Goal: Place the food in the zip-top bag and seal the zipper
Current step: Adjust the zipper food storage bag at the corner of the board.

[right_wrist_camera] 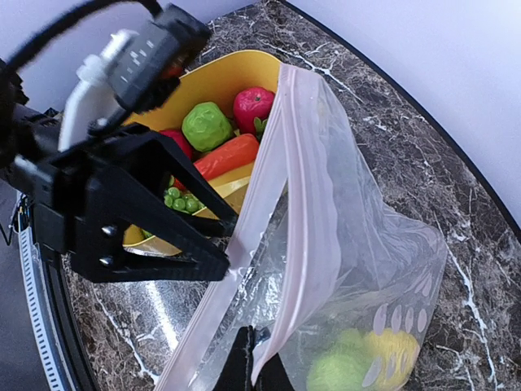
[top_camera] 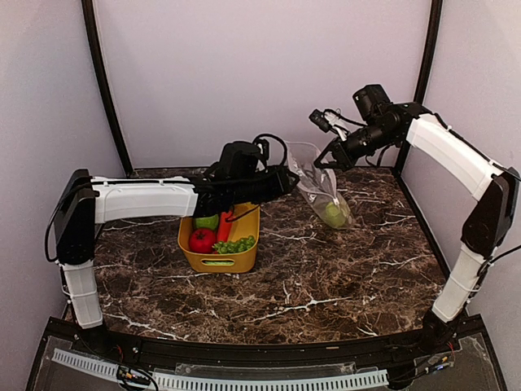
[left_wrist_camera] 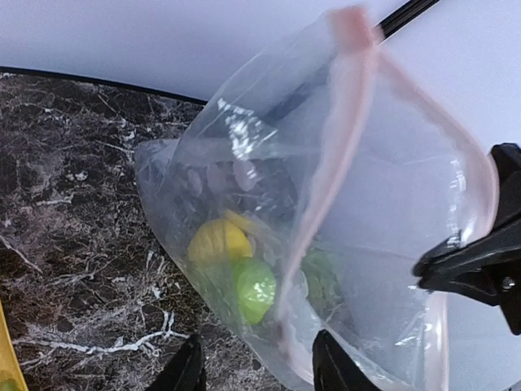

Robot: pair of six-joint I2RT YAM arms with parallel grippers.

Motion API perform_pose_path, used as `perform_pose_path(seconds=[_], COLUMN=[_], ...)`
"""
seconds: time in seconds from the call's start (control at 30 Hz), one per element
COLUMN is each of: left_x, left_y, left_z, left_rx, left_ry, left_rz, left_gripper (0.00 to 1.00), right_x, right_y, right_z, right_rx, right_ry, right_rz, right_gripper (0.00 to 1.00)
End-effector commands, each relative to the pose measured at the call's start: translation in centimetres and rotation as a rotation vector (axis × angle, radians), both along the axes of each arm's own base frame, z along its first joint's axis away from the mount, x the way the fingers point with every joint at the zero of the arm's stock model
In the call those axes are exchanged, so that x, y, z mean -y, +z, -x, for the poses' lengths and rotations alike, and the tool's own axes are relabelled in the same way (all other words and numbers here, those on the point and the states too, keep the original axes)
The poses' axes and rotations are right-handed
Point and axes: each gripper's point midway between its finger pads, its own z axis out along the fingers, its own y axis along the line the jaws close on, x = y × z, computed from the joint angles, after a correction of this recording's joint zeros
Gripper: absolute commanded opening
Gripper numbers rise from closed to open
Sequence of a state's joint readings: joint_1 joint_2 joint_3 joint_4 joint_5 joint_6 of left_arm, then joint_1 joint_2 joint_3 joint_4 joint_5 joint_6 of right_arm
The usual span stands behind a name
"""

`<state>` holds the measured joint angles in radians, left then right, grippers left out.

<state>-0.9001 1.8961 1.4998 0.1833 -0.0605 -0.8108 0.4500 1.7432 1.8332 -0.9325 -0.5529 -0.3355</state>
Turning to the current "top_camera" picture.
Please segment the clear dotted zip bag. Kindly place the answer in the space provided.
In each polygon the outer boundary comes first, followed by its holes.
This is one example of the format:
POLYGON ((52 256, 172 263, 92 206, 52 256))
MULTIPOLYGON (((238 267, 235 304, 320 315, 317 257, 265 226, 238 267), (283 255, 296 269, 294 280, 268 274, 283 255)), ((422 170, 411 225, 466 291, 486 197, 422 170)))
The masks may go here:
POLYGON ((319 153, 320 150, 314 144, 287 142, 288 168, 299 176, 297 188, 321 220, 325 223, 325 207, 329 202, 333 202, 345 212, 347 217, 345 225, 336 230, 348 229, 352 225, 352 214, 345 198, 337 190, 334 171, 319 169, 313 165, 319 153))

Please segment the yellow plastic basket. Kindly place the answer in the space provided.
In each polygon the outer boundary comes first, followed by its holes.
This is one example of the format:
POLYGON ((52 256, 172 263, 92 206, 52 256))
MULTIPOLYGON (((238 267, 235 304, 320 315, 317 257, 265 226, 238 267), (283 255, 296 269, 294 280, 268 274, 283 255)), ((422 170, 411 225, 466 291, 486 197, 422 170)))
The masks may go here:
POLYGON ((246 273, 255 264, 257 245, 260 234, 260 209, 250 203, 238 204, 234 208, 234 215, 241 217, 233 222, 230 228, 229 240, 236 242, 243 238, 254 239, 251 246, 241 253, 193 253, 189 246, 189 237, 193 231, 191 217, 183 217, 180 222, 177 243, 183 251, 190 266, 199 273, 246 273))

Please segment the green toy apple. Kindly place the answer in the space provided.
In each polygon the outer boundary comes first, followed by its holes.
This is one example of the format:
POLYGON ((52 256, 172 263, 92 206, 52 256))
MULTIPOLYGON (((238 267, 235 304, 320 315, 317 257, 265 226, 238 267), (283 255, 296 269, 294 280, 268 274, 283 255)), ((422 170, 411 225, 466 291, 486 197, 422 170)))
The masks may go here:
POLYGON ((192 221, 195 230, 209 229, 215 231, 219 226, 220 215, 214 214, 208 217, 195 217, 192 221))

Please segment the green toy pear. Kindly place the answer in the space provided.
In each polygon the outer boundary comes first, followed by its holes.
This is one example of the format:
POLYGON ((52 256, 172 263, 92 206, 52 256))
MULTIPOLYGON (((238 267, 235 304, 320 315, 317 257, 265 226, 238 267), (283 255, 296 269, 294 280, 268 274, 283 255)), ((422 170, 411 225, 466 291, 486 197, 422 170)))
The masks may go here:
POLYGON ((324 221, 330 227, 339 229, 345 225, 347 217, 345 212, 338 205, 329 202, 325 207, 324 221))

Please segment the green toy grapes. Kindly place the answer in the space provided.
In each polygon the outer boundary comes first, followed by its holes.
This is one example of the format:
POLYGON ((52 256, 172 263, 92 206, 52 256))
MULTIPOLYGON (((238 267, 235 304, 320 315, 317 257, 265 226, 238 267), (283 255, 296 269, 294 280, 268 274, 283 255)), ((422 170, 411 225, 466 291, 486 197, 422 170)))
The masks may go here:
POLYGON ((218 254, 243 253, 252 248, 255 243, 255 237, 250 235, 235 241, 218 241, 212 246, 212 248, 218 254))

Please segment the red toy tomato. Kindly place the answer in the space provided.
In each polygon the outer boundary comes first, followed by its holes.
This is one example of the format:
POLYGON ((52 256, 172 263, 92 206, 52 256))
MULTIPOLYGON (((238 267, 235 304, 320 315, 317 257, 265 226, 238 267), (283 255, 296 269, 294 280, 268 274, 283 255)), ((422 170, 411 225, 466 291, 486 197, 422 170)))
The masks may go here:
POLYGON ((200 228, 193 231, 189 238, 189 248, 193 253, 212 253, 217 242, 215 231, 208 228, 200 228))

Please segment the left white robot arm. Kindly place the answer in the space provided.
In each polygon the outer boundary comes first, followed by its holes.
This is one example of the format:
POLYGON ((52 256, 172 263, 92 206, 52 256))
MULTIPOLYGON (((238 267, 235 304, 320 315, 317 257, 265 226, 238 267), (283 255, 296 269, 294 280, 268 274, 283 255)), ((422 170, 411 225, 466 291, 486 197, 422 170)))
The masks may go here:
POLYGON ((55 207, 47 234, 55 236, 49 262, 63 270, 68 299, 82 340, 97 355, 115 348, 114 336, 103 325, 94 276, 94 228, 106 222, 141 217, 207 217, 237 204, 263 204, 293 191, 299 179, 286 166, 270 166, 241 178, 203 177, 113 179, 76 170, 55 207))

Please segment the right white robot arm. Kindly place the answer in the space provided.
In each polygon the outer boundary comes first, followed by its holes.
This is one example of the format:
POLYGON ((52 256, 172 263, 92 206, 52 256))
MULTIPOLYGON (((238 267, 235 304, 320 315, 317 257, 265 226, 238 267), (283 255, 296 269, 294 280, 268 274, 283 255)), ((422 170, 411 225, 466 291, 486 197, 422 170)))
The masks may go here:
POLYGON ((475 205, 462 226, 461 247, 449 277, 422 319, 415 345, 431 354, 449 340, 462 311, 498 260, 497 249, 514 221, 520 177, 471 146, 441 117, 419 103, 375 103, 363 110, 365 124, 352 133, 331 109, 315 109, 309 119, 336 137, 314 161, 321 169, 351 169, 356 161, 398 142, 431 157, 468 192, 475 205))

